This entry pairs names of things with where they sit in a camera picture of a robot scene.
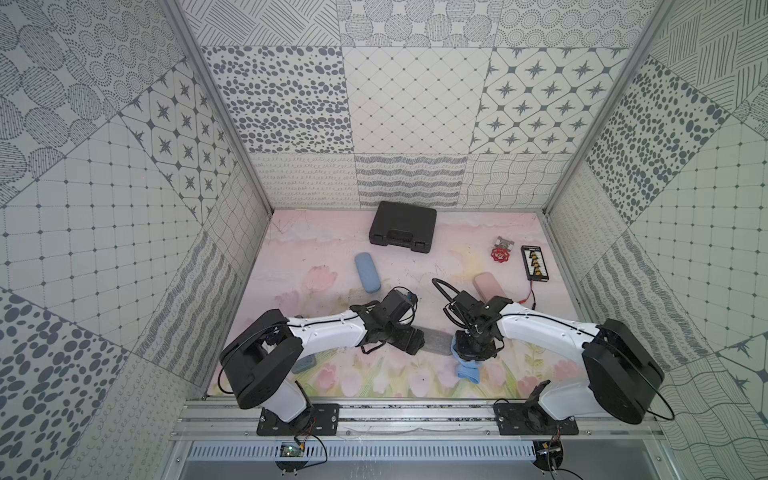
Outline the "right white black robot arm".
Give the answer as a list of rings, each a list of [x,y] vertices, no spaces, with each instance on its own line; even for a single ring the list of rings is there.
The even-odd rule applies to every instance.
[[[484,362],[506,340],[539,346],[577,363],[581,377],[540,382],[526,408],[542,419],[609,415],[637,425],[650,413],[664,372],[624,323],[568,321],[524,307],[505,297],[486,303],[466,291],[443,308],[457,327],[454,351],[463,361]]]

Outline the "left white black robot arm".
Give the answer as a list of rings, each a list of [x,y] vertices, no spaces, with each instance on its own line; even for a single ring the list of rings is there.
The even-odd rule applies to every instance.
[[[339,348],[360,348],[369,354],[392,346],[416,355],[425,345],[424,332],[401,319],[412,312],[406,300],[353,305],[338,314],[300,319],[278,309],[266,311],[221,352],[220,374],[243,410],[260,407],[285,424],[312,415],[308,396],[289,380],[299,360]]]

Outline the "blue microfiber cloth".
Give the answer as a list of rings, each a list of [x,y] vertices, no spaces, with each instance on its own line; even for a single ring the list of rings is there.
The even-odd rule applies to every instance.
[[[475,360],[464,360],[457,352],[453,351],[452,355],[458,362],[456,366],[456,375],[460,380],[467,380],[474,385],[478,385],[481,380],[481,366],[482,363]]]

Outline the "grey felt eyeglass case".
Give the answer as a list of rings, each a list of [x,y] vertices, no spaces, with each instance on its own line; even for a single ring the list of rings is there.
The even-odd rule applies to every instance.
[[[421,351],[435,355],[451,357],[454,335],[442,330],[420,327],[419,331],[423,334],[423,345]]]

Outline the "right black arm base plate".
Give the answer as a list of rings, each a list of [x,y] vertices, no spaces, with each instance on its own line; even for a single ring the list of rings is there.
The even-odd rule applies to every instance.
[[[579,434],[572,418],[554,420],[538,406],[497,400],[493,412],[499,434],[502,436],[575,436]]]

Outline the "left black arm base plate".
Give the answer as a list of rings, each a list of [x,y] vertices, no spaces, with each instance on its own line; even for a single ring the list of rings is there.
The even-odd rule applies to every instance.
[[[263,409],[257,428],[261,437],[275,436],[335,436],[339,423],[340,405],[311,404],[290,422],[284,422],[274,412]]]

